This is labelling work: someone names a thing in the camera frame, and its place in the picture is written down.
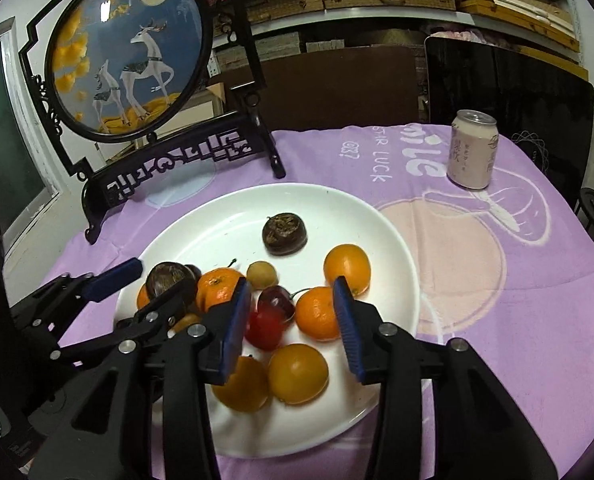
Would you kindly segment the large orange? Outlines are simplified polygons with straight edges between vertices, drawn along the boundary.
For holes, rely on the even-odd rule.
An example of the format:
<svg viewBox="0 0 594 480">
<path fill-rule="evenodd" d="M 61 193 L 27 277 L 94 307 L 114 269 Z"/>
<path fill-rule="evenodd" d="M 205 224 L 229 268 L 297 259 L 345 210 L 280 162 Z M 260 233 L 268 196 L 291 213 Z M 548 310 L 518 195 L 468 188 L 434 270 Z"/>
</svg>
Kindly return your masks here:
<svg viewBox="0 0 594 480">
<path fill-rule="evenodd" d="M 151 302 L 151 298 L 148 296 L 148 292 L 145 285 L 140 286 L 140 290 L 136 297 L 136 307 L 138 310 L 144 309 Z"/>
</svg>

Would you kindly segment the small orange citrus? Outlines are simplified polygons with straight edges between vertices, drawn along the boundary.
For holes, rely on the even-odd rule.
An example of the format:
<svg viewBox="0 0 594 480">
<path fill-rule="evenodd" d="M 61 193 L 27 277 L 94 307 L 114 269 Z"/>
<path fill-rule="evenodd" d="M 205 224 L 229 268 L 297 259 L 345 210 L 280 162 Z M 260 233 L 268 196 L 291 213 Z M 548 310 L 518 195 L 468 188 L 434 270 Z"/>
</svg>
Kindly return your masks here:
<svg viewBox="0 0 594 480">
<path fill-rule="evenodd" d="M 304 292 L 296 304 L 295 321 L 299 330 L 316 341 L 332 341 L 339 337 L 339 327 L 329 286 L 314 287 Z"/>
</svg>

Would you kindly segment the dark purple plum with stem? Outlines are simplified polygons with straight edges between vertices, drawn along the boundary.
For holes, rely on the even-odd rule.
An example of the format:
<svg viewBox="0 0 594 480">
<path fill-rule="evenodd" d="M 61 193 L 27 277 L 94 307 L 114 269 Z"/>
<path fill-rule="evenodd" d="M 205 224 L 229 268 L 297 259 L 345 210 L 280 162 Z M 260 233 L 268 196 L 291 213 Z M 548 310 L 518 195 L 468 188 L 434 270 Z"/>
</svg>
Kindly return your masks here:
<svg viewBox="0 0 594 480">
<path fill-rule="evenodd" d="M 307 288 L 299 289 L 297 292 L 289 292 L 280 285 L 274 285 L 265 288 L 257 299 L 258 310 L 276 310 L 283 315 L 285 324 L 290 323 L 296 313 L 295 298 L 307 292 Z"/>
</svg>

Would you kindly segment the purple printed tablecloth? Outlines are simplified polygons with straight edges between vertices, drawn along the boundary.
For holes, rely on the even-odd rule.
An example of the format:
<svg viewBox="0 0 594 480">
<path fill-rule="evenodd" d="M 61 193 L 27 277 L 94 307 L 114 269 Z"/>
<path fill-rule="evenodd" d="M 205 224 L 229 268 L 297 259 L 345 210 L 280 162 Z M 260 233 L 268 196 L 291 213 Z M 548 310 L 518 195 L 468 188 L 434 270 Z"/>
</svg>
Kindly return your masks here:
<svg viewBox="0 0 594 480">
<path fill-rule="evenodd" d="M 421 283 L 419 336 L 474 344 L 567 474 L 594 438 L 594 243 L 546 177 L 500 138 L 489 188 L 460 190 L 446 178 L 448 126 L 274 137 L 285 180 L 273 179 L 263 156 L 178 166 L 137 188 L 94 245 L 76 234 L 45 282 L 140 255 L 183 214 L 240 188 L 291 181 L 339 188 L 382 211 L 409 244 Z M 220 457 L 223 477 L 361 479 L 374 419 L 300 455 Z"/>
</svg>

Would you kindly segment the oval orange kumquat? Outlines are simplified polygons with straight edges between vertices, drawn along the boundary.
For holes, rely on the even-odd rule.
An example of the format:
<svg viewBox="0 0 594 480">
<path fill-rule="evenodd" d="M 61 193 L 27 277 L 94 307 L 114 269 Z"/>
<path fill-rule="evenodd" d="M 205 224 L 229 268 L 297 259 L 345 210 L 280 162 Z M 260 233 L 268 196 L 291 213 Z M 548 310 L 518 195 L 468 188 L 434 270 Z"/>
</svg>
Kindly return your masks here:
<svg viewBox="0 0 594 480">
<path fill-rule="evenodd" d="M 326 281 L 333 285 L 341 276 L 346 279 L 352 296 L 367 292 L 371 283 L 371 263 L 365 251 L 354 244 L 341 244 L 332 248 L 323 263 Z"/>
</svg>

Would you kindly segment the pale pink drink can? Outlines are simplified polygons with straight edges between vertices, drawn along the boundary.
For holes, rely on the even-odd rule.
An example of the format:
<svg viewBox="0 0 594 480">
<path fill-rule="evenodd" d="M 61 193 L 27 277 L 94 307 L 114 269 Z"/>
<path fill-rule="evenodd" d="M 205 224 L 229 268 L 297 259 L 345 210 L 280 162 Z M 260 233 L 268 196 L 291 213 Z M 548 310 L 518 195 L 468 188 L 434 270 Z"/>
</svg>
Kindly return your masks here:
<svg viewBox="0 0 594 480">
<path fill-rule="evenodd" d="M 494 169 L 499 133 L 497 121 L 478 110 L 458 110 L 451 124 L 447 176 L 461 188 L 487 188 Z"/>
</svg>

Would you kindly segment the round deer embroidery screen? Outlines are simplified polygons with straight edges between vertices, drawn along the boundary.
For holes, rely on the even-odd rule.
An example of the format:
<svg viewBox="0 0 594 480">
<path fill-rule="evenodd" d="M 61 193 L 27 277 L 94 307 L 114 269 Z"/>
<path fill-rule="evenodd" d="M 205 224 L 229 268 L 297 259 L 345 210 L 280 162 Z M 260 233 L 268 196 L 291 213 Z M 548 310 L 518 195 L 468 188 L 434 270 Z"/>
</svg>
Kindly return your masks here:
<svg viewBox="0 0 594 480">
<path fill-rule="evenodd" d="M 60 162 L 83 185 L 95 243 L 108 214 L 156 174 L 210 159 L 262 153 L 286 171 L 259 110 L 265 76 L 243 0 L 50 0 L 58 20 L 44 68 L 22 48 L 32 104 Z M 166 132 L 207 74 L 213 31 L 245 51 L 250 81 L 233 89 L 235 110 Z"/>
</svg>

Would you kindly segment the yellow-green tomato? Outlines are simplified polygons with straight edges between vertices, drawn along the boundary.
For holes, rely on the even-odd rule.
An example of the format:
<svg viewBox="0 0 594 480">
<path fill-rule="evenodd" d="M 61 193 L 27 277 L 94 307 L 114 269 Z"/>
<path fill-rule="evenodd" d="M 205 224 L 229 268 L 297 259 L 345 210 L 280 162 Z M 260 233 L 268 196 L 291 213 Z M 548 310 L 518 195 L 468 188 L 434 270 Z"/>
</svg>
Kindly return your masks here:
<svg viewBox="0 0 594 480">
<path fill-rule="evenodd" d="M 329 367 L 322 353 L 307 344 L 288 344 L 268 362 L 271 392 L 284 404 L 299 405 L 319 396 L 329 383 Z"/>
<path fill-rule="evenodd" d="M 223 405 L 239 413 L 261 410 L 270 397 L 265 366 L 253 356 L 240 356 L 227 382 L 211 390 Z"/>
</svg>

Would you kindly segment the red cherry tomato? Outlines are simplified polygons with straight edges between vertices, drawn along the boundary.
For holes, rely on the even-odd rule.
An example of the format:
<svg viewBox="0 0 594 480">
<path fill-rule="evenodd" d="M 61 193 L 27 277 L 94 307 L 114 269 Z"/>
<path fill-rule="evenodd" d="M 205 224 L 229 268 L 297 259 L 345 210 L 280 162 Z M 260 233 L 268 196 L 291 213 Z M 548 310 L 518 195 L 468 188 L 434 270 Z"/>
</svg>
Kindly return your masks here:
<svg viewBox="0 0 594 480">
<path fill-rule="evenodd" d="M 257 310 L 248 315 L 246 340 L 263 351 L 273 351 L 281 343 L 284 333 L 283 315 L 276 310 Z"/>
</svg>

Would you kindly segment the black chair back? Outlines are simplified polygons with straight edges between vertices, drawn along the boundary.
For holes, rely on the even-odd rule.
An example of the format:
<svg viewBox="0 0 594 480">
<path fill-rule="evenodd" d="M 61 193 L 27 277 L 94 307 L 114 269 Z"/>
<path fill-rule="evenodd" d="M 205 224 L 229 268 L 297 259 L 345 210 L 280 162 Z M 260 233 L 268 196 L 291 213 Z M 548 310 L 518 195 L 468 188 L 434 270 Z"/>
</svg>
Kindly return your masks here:
<svg viewBox="0 0 594 480">
<path fill-rule="evenodd" d="M 448 125 L 458 110 L 497 121 L 574 206 L 592 139 L 590 82 L 525 54 L 489 44 L 429 36 L 424 42 L 429 121 Z"/>
</svg>

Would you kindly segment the wooden shelf with boxes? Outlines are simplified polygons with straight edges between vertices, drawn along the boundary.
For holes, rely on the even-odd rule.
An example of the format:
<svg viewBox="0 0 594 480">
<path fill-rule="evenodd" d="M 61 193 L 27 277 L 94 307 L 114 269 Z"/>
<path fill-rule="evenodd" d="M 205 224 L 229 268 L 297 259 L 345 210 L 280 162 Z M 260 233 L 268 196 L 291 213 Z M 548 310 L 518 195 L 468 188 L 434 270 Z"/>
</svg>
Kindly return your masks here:
<svg viewBox="0 0 594 480">
<path fill-rule="evenodd" d="M 209 0 L 216 48 L 231 47 L 231 0 Z M 488 42 L 541 58 L 585 77 L 574 0 L 242 0 L 256 36 L 301 30 L 303 42 L 323 49 L 352 44 L 377 29 L 387 40 L 410 29 L 418 37 L 447 36 Z"/>
</svg>

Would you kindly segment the tan longan fruit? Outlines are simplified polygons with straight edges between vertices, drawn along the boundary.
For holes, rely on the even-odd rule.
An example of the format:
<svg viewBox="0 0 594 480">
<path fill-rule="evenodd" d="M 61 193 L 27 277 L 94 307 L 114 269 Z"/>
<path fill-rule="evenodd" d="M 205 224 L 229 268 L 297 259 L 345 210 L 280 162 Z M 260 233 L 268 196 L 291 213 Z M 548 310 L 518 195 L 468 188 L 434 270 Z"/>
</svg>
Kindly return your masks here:
<svg viewBox="0 0 594 480">
<path fill-rule="evenodd" d="M 275 267 L 266 261 L 255 261 L 251 263 L 246 271 L 246 278 L 253 289 L 264 290 L 279 284 L 279 278 Z"/>
</svg>

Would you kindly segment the white oval plate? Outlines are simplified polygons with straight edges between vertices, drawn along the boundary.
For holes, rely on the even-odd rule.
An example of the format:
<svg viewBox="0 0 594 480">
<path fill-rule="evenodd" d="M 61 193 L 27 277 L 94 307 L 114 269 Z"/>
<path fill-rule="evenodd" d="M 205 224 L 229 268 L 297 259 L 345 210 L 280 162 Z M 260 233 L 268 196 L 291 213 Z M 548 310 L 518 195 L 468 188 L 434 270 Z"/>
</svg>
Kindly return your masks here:
<svg viewBox="0 0 594 480">
<path fill-rule="evenodd" d="M 144 275 L 120 294 L 121 316 L 134 314 L 143 294 L 170 287 L 184 264 L 201 270 L 190 298 L 197 327 L 242 301 L 231 375 L 207 390 L 221 455 L 313 448 L 375 407 L 372 368 L 346 358 L 344 300 L 416 329 L 419 284 L 407 244 L 372 206 L 333 188 L 285 183 L 227 194 L 168 226 L 140 258 Z"/>
</svg>

